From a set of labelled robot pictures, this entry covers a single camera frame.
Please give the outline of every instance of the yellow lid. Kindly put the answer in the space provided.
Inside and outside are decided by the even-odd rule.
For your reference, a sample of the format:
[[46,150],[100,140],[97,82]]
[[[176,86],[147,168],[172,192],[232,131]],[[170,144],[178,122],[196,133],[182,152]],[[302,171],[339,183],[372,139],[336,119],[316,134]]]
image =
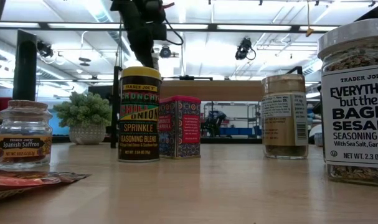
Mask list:
[[122,71],[122,78],[129,76],[150,77],[161,80],[159,71],[149,67],[129,67]]

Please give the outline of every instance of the red decorative tin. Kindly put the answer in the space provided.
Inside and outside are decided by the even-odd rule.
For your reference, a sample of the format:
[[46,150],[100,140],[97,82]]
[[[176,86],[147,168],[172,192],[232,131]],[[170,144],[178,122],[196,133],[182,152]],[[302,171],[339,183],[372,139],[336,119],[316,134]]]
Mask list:
[[201,100],[172,96],[159,102],[159,155],[170,159],[200,157]]

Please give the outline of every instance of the seasoning blend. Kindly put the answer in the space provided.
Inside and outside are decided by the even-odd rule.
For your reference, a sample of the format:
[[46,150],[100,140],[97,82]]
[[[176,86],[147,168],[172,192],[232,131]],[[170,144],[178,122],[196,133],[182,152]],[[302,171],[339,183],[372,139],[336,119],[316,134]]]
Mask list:
[[50,162],[53,116],[47,105],[27,100],[11,100],[0,115],[0,169],[24,169]]
[[304,76],[274,75],[262,83],[262,143],[266,157],[305,159],[308,119]]
[[378,19],[324,34],[318,57],[328,175],[378,185]]
[[118,160],[159,160],[158,104],[161,75],[148,67],[123,70]]
[[201,100],[173,96],[159,104],[159,155],[168,159],[199,158]]

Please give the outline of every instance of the table surface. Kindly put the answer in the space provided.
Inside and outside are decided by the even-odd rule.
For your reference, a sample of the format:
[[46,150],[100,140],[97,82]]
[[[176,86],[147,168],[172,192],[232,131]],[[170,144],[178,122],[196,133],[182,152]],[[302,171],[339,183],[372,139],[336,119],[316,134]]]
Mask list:
[[378,187],[329,181],[321,148],[302,161],[262,149],[202,144],[200,159],[125,164],[108,144],[54,144],[42,170],[92,176],[0,202],[0,223],[378,223]]

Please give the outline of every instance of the glass jar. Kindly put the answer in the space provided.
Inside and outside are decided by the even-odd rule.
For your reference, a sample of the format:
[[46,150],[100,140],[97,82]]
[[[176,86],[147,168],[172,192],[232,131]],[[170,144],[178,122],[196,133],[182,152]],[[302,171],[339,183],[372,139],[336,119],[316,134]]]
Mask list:
[[318,48],[328,176],[378,185],[378,19],[338,27]]
[[303,75],[264,78],[262,143],[266,157],[305,159],[308,156],[308,117]]
[[0,169],[24,169],[50,162],[52,115],[47,104],[11,100],[0,112]]

